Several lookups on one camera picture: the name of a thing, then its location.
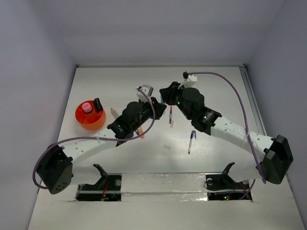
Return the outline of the black green-capped highlighter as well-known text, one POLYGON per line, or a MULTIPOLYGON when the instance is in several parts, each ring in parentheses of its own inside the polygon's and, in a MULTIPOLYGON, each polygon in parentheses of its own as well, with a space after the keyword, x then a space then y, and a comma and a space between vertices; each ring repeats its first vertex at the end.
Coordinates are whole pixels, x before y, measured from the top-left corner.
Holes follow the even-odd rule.
POLYGON ((104 111, 99 98, 94 99, 94 107, 98 113, 104 111))

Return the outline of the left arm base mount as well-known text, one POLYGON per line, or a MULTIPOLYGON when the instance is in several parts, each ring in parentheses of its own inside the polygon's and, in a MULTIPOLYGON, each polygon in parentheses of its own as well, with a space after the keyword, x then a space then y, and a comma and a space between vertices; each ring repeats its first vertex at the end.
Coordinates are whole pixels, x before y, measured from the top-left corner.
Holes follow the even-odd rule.
POLYGON ((100 173, 95 184, 80 184, 76 193, 78 201, 121 201, 122 174, 108 174, 99 164, 93 165, 100 173))

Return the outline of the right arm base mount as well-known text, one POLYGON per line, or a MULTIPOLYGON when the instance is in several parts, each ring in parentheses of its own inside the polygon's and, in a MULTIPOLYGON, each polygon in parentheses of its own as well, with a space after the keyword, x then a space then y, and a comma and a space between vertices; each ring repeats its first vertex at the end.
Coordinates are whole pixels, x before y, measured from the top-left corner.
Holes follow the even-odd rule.
POLYGON ((228 174, 235 163, 229 163, 218 174, 207 174, 203 187, 209 201, 252 200, 249 183, 235 182, 228 174))

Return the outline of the light blue highlighter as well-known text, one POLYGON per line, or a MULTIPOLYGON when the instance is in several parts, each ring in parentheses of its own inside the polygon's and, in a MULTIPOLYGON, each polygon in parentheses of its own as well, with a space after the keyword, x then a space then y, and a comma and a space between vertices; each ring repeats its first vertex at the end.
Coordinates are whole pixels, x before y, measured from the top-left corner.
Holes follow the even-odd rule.
POLYGON ((164 101, 164 98, 163 98, 163 95, 162 94, 160 94, 160 101, 161 101, 161 104, 163 104, 163 105, 167 105, 167 103, 164 101))

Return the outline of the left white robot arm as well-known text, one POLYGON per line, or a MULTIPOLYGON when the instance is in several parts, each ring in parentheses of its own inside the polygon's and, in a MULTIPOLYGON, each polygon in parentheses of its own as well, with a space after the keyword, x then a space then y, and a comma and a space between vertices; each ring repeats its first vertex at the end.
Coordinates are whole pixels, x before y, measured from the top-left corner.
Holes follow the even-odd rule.
POLYGON ((166 105, 152 97, 146 102, 131 102, 107 129, 94 136, 75 137, 51 144, 37 160, 32 173, 34 184, 58 194, 70 185, 89 184, 103 189, 109 174, 101 163, 84 164, 105 150, 137 139, 134 131, 147 120, 155 122, 163 116, 166 105))

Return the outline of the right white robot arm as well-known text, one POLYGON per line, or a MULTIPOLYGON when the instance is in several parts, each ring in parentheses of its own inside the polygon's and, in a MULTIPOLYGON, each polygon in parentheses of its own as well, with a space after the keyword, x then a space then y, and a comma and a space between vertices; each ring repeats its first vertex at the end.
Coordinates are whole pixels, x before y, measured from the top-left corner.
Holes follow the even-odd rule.
POLYGON ((229 164, 221 175, 224 187, 231 188, 243 180, 262 178, 272 184, 283 181, 294 159, 287 138, 282 135, 272 138, 248 131, 206 107, 199 90, 180 86, 178 82, 173 82, 169 87, 160 89, 167 105, 176 105, 199 132, 234 144, 258 159, 258 162, 248 161, 242 165, 229 164))

